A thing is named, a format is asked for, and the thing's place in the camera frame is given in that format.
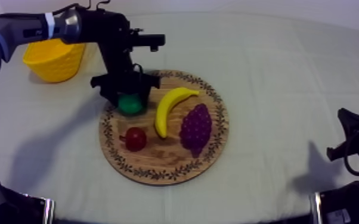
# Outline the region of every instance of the yellow basket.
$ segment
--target yellow basket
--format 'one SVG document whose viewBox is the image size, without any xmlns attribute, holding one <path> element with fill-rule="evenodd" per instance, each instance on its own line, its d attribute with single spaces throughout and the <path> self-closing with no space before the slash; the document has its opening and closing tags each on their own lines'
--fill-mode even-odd
<svg viewBox="0 0 359 224">
<path fill-rule="evenodd" d="M 66 45 L 60 39 L 51 39 L 31 43 L 23 61 L 42 80 L 62 82 L 78 72 L 84 49 L 84 43 Z"/>
</svg>

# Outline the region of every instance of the plastic banana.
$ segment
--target plastic banana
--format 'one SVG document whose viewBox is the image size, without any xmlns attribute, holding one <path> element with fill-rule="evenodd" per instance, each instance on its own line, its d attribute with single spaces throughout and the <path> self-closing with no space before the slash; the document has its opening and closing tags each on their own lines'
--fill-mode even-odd
<svg viewBox="0 0 359 224">
<path fill-rule="evenodd" d="M 179 87 L 170 90 L 160 101 L 157 107 L 156 120 L 154 126 L 157 134 L 161 138 L 167 138 L 167 117 L 172 108 L 179 102 L 189 98 L 192 95 L 198 95 L 199 91 Z"/>
</svg>

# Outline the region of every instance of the table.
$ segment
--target table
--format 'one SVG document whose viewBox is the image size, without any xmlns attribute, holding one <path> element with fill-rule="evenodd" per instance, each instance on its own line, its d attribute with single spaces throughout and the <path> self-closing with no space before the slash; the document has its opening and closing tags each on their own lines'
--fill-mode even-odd
<svg viewBox="0 0 359 224">
<path fill-rule="evenodd" d="M 145 69 L 177 69 L 223 97 L 230 135 L 204 174 L 169 187 L 124 178 L 103 157 L 106 100 L 89 85 L 105 72 L 96 45 L 79 73 L 42 83 L 16 50 L 0 72 L 0 180 L 53 198 L 60 219 L 97 223 L 252 223 L 309 212 L 308 195 L 356 180 L 326 147 L 344 140 L 336 117 L 359 113 L 359 31 L 247 14 L 129 17 L 165 33 L 159 52 L 136 49 Z M 359 159 L 351 164 L 359 169 Z"/>
</svg>

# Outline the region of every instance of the green ball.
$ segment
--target green ball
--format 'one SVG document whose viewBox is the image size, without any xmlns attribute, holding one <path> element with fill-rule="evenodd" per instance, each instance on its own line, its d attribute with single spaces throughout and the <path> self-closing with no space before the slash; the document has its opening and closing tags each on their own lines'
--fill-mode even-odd
<svg viewBox="0 0 359 224">
<path fill-rule="evenodd" d="M 138 94 L 120 95 L 118 97 L 118 109 L 121 113 L 133 115 L 139 113 L 142 109 L 141 99 Z"/>
</svg>

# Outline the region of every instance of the red apple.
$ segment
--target red apple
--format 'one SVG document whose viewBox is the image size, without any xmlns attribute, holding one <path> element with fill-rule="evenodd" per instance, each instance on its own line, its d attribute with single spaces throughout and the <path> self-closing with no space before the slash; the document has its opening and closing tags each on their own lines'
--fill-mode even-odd
<svg viewBox="0 0 359 224">
<path fill-rule="evenodd" d="M 138 127 L 128 129 L 125 136 L 120 136 L 120 140 L 125 142 L 126 149 L 131 152 L 142 150 L 147 142 L 146 133 Z"/>
</svg>

